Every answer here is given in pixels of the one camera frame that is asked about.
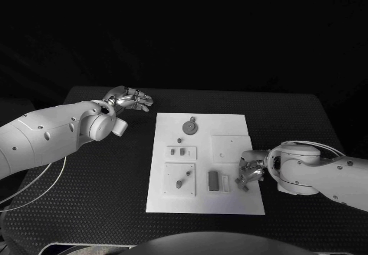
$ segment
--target textured table surface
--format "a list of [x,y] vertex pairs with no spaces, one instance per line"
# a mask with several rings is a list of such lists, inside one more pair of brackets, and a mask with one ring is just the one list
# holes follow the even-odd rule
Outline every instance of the textured table surface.
[[[110,88],[73,87],[65,104],[101,99]],[[319,100],[312,95],[203,90],[143,89],[154,99],[148,113],[124,110],[128,128],[85,144],[68,156],[65,173],[49,193],[11,211],[4,238],[14,254],[37,254],[50,243],[137,245],[193,231],[229,231],[264,236],[312,251],[368,253],[368,212],[323,195],[277,191],[265,174],[260,182],[265,216],[146,213],[156,113],[244,114],[254,149],[283,141],[340,144]],[[11,206],[30,201],[52,184],[58,161]],[[29,170],[24,186],[42,171]]]

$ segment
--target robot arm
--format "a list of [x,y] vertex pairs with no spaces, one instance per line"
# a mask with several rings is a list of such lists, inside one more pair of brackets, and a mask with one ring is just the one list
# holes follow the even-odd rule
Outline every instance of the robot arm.
[[244,185],[251,181],[248,176],[268,168],[278,191],[293,195],[320,192],[332,201],[368,211],[368,160],[346,156],[323,159],[314,147],[297,144],[280,145],[262,160],[254,159],[248,159],[252,168],[239,168]]
[[58,161],[111,132],[121,136],[127,122],[117,118],[115,109],[147,112],[153,104],[151,97],[124,86],[104,98],[36,110],[0,127],[0,179]]

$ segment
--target dark backdrop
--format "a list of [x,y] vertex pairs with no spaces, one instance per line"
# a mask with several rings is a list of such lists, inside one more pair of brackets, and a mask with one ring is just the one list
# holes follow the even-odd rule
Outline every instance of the dark backdrop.
[[366,157],[364,1],[167,9],[169,16],[151,10],[127,18],[130,9],[71,7],[9,19],[1,97],[43,108],[62,104],[76,85],[310,93],[346,152]]

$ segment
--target robotic hand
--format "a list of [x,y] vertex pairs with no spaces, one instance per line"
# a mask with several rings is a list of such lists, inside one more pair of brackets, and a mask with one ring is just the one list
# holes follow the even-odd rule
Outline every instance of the robotic hand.
[[[313,146],[297,143],[329,149],[338,157],[323,159]],[[368,211],[368,160],[346,157],[319,143],[288,141],[273,150],[242,153],[238,188],[248,191],[247,183],[262,179],[265,168],[278,183],[278,191],[293,195],[320,192],[332,201]]]
[[59,105],[24,114],[0,127],[0,179],[43,166],[112,132],[121,136],[128,126],[120,111],[148,111],[153,99],[138,90],[115,87],[102,100]]

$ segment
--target white paper sheet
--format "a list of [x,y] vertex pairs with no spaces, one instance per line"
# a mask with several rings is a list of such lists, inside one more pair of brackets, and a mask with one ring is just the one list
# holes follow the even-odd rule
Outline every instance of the white paper sheet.
[[[186,135],[182,125],[195,117],[198,132]],[[250,182],[250,191],[238,189],[238,163],[213,163],[212,136],[248,135],[245,116],[231,114],[177,114],[157,113],[154,145],[151,157],[151,174],[147,197],[147,213],[196,213],[196,214],[257,214],[264,215],[262,198],[258,182]],[[198,148],[196,161],[166,160],[167,146]],[[195,197],[163,196],[164,163],[195,163]],[[228,176],[229,192],[208,192],[206,173],[218,171],[219,178]]]

